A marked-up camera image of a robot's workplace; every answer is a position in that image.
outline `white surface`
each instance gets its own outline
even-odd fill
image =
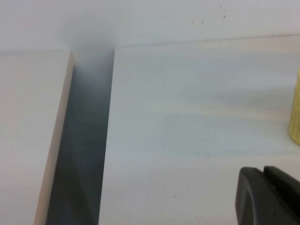
[[[300,179],[297,37],[115,52],[99,224],[232,225],[239,169]]]
[[[0,52],[73,50],[77,115],[106,123],[115,46],[300,34],[299,12],[298,0],[2,0]]]
[[[0,55],[1,224],[45,224],[72,71],[69,51]]]

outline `white laminate board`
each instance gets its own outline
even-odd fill
[[[0,224],[45,224],[72,71],[69,51],[0,55]]]
[[[300,179],[297,37],[115,51],[99,224],[232,225],[239,169]]]

